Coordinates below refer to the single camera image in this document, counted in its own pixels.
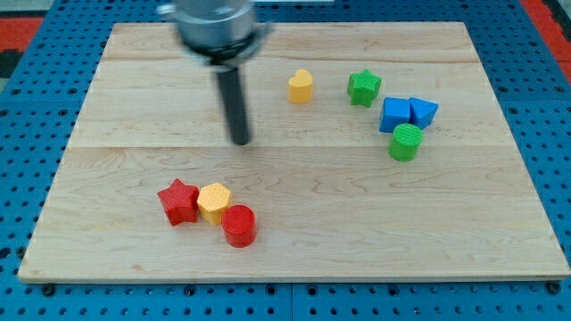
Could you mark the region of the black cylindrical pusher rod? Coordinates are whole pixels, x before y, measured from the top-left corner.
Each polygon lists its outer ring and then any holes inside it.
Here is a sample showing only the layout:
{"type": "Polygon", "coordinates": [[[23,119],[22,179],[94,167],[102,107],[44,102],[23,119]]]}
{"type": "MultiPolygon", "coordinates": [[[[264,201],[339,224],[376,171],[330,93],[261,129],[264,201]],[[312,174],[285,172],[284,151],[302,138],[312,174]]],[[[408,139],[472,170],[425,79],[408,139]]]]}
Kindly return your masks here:
{"type": "Polygon", "coordinates": [[[240,69],[234,67],[218,71],[216,78],[228,126],[229,138],[236,145],[249,144],[251,134],[240,69]]]}

